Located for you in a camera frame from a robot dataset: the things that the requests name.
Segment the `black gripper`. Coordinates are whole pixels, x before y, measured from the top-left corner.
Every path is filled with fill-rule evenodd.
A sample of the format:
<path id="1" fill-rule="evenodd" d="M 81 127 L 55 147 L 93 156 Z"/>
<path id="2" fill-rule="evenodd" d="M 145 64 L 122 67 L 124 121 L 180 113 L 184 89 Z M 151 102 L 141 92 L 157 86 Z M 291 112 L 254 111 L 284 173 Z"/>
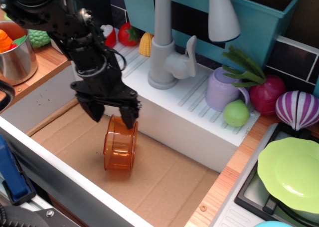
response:
<path id="1" fill-rule="evenodd" d="M 87 70 L 75 64 L 74 70 L 80 80 L 72 83 L 71 88 L 87 115 L 99 122 L 105 105 L 117 107 L 127 129 L 132 129 L 141 104 L 137 92 L 122 81 L 123 64 L 106 62 Z"/>

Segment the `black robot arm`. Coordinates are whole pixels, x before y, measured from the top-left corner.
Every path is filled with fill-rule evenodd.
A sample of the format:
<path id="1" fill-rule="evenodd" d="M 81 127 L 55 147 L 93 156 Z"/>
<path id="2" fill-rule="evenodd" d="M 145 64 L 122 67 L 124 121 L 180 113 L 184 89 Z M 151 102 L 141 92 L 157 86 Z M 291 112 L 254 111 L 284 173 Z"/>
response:
<path id="1" fill-rule="evenodd" d="M 105 106 L 117 107 L 128 129 L 139 116 L 137 92 L 122 82 L 119 53 L 80 0 L 0 0 L 1 9 L 20 27 L 45 31 L 75 64 L 79 81 L 70 86 L 85 112 L 99 121 Z"/>

